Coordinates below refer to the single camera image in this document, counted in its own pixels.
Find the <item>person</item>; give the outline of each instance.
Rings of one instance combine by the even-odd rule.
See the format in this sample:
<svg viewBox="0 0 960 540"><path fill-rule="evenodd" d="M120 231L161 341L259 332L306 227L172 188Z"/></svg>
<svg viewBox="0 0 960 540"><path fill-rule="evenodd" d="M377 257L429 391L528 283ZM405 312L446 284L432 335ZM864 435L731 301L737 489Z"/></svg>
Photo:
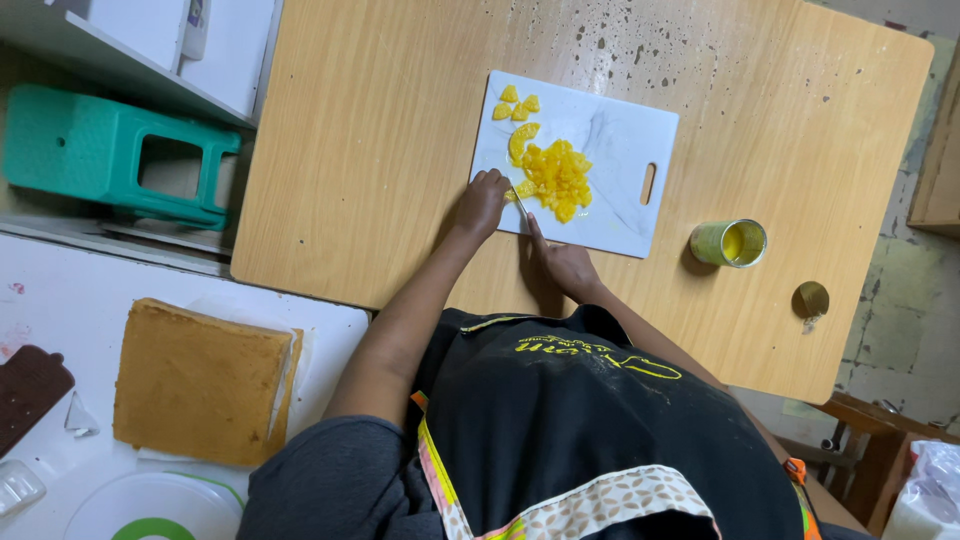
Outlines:
<svg viewBox="0 0 960 540"><path fill-rule="evenodd" d="M444 310L509 189L496 169L468 185L323 420L251 475L237 538L867 537L808 480L811 507L728 388L617 299L585 248L548 244L532 213L573 314ZM861 532L828 523L843 520Z"/></svg>

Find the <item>tin can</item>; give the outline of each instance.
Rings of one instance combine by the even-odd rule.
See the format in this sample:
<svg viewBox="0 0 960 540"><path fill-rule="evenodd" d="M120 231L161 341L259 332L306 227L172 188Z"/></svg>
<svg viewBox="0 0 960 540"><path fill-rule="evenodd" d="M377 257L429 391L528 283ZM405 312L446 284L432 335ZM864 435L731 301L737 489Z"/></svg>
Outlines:
<svg viewBox="0 0 960 540"><path fill-rule="evenodd" d="M690 251L703 262L746 268L767 251L767 232L752 219L708 221L690 235Z"/></svg>

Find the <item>black apron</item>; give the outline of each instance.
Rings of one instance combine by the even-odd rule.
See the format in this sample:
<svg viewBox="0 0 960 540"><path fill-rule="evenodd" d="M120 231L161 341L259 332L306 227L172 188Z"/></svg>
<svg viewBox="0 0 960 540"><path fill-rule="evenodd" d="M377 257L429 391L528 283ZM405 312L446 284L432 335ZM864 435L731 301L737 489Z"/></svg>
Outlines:
<svg viewBox="0 0 960 540"><path fill-rule="evenodd" d="M633 347L601 307L566 319L448 309L414 390L428 406L412 407L407 432L451 540L810 529L739 404Z"/></svg>

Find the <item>cutting board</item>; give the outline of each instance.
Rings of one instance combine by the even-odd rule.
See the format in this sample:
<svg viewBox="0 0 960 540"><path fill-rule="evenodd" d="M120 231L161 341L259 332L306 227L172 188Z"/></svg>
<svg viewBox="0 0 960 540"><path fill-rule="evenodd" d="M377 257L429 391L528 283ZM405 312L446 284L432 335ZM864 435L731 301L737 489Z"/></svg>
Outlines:
<svg viewBox="0 0 960 540"><path fill-rule="evenodd" d="M511 165L507 150L510 135L526 122L493 120L493 107L501 103L507 85L516 86L521 101L530 94L540 98L540 112L530 113L527 119L539 123L540 131L528 144L546 148L562 138L593 163L587 172L593 201L585 209L578 207L568 223L557 221L553 211L541 208L536 197L523 200L537 217L543 235L632 257L649 256L680 116L494 70L487 81L471 178L481 170L496 168L514 185L526 179L522 169ZM650 163L655 173L649 200L643 205L640 195ZM527 233L519 205L504 209L498 229Z"/></svg>

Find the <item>tiled floor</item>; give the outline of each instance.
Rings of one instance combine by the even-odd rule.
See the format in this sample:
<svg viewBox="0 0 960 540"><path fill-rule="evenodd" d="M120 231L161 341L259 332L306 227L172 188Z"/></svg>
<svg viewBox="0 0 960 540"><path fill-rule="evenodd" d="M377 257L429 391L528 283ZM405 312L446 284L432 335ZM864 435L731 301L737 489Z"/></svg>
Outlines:
<svg viewBox="0 0 960 540"><path fill-rule="evenodd" d="M933 43L936 55L904 150L860 304L837 373L838 391L886 399L921 422L960 434L960 244L905 226L926 136L960 34L955 0L816 1ZM816 409L751 390L735 393L777 435L812 446L835 421Z"/></svg>

